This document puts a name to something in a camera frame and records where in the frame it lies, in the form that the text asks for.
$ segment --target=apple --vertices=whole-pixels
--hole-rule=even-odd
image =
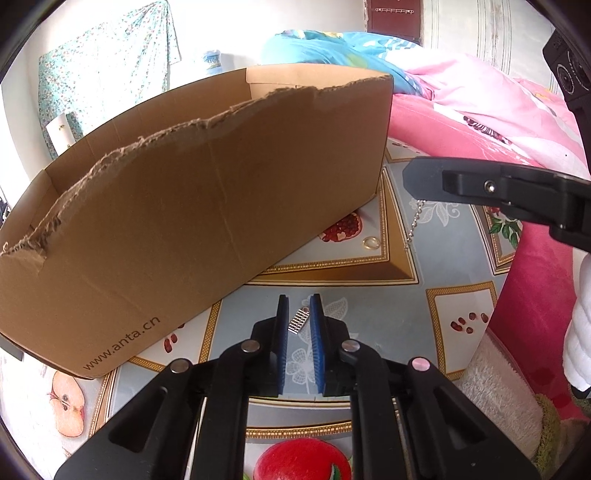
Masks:
[[[84,394],[73,377],[56,372],[49,401],[56,428],[63,436],[78,437],[84,431]]]
[[[256,462],[254,480],[351,480],[343,453],[314,438],[276,443]]]

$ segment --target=halved apple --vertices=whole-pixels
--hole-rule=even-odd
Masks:
[[[61,372],[53,375],[50,404],[56,428],[63,436],[78,437],[84,431],[84,394],[76,380]]]

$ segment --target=silver chain bracelet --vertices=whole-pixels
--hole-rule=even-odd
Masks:
[[[425,200],[417,200],[417,211],[414,213],[413,222],[410,224],[410,230],[407,233],[407,237],[404,239],[405,250],[408,250],[410,248],[410,244],[413,242],[414,230],[417,227],[419,218],[421,218],[423,205],[425,205]]]

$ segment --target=patterned tablecloth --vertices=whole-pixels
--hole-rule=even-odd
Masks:
[[[218,357],[248,338],[255,322],[275,315],[280,294],[289,297],[295,315],[320,293],[325,312],[344,320],[354,338],[383,357],[406,362],[425,356],[450,379],[460,378],[485,333],[521,225],[497,211],[456,203],[425,202],[417,218],[417,200],[402,187],[402,170],[419,154],[389,139],[378,195],[344,222],[345,239],[320,235],[105,378],[76,380],[85,400],[83,431],[74,438],[57,432],[48,406],[54,371],[30,357],[22,363],[5,358],[0,406],[23,452],[51,478],[56,465],[170,361]],[[413,241],[405,248],[413,219]],[[351,454],[348,399],[317,395],[307,325],[289,335],[287,360],[284,395],[251,400],[248,475],[269,443],[281,439],[320,436]],[[23,414],[26,408],[33,413]],[[56,449],[41,440],[30,445],[23,423],[43,431],[38,439],[54,447],[57,442],[60,458],[48,459],[47,452],[55,456]]]

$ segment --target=camera lens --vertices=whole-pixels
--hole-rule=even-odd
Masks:
[[[562,85],[566,93],[573,93],[574,83],[569,71],[563,65],[558,65],[558,67],[556,68],[556,72],[558,74],[558,80],[560,81],[560,84]]]
[[[585,90],[589,90],[591,88],[591,80],[587,77],[585,70],[583,70],[583,66],[577,60],[577,57],[569,50],[569,62],[570,66],[573,69],[574,76],[577,77],[577,80],[581,84],[581,86]]]

